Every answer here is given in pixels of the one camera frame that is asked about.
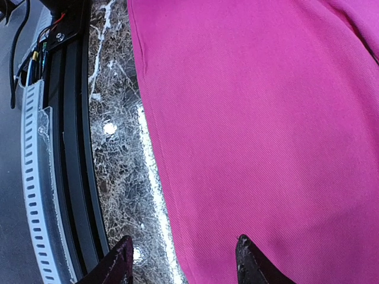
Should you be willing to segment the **pink trousers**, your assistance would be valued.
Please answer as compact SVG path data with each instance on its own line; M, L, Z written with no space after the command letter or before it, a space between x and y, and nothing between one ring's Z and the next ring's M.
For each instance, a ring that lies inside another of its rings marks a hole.
M245 234L296 283L378 282L378 2L129 1L189 283Z

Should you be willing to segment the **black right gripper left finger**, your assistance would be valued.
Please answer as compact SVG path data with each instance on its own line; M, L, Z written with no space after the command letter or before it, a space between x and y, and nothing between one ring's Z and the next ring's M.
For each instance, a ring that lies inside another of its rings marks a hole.
M125 235L79 284L133 283L133 241Z

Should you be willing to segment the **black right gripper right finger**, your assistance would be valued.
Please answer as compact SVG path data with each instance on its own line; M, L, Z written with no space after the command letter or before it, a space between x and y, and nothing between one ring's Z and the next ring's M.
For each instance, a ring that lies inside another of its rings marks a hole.
M237 281L239 284L295 284L242 234L236 244Z

